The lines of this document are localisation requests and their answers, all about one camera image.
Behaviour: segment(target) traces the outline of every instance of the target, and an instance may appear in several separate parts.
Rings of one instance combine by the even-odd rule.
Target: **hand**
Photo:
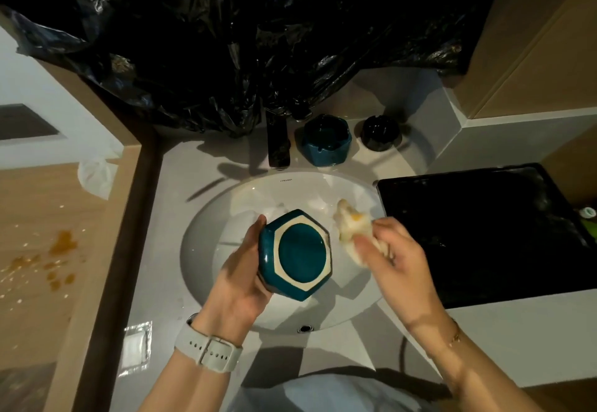
[[[393,259],[385,258],[361,235],[354,236],[356,251],[408,331],[426,351],[439,350],[457,328],[437,296],[425,252],[393,217],[375,220],[373,234],[389,244]]]
[[[263,312],[272,293],[257,277],[259,233],[266,224],[264,215],[249,227],[243,243],[227,259],[193,328],[241,346],[251,326]]]

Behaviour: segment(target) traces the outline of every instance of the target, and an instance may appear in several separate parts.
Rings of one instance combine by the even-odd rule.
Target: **white oval sink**
[[[254,329],[286,334],[302,326],[319,330],[358,315],[376,303],[381,293],[369,270],[354,264],[338,241],[332,215],[341,198],[374,218],[383,217],[372,186],[338,174],[286,171],[224,191],[198,212],[184,234],[180,267],[189,292],[201,305],[205,303],[220,267],[260,213],[271,222],[299,208],[330,233],[332,277],[304,302],[273,295]]]

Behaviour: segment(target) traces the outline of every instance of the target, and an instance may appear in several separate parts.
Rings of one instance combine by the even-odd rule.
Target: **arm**
[[[366,238],[354,237],[357,252],[373,273],[385,300],[435,362],[465,412],[540,412],[541,408],[460,332],[444,309],[421,246],[396,219],[374,222],[374,235],[387,242],[385,258]]]
[[[255,319],[269,302],[257,278],[257,242],[265,217],[247,231],[238,250],[220,271],[204,307],[192,327],[240,347]],[[139,412],[217,412],[228,388],[230,373],[220,374],[195,365],[174,351]]]

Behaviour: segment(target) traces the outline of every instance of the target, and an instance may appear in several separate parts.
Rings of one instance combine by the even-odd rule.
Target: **black faucet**
[[[288,115],[296,121],[307,120],[312,112],[307,105],[295,106],[289,111],[281,112],[265,111],[267,124],[267,157],[269,166],[277,170],[283,170],[290,166],[290,140],[288,139],[288,126],[286,118]]]

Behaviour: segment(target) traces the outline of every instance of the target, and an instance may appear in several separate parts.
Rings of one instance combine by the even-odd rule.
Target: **wristwatch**
[[[203,335],[191,327],[192,319],[183,324],[174,347],[197,365],[217,373],[229,373],[236,367],[243,348],[214,336]]]

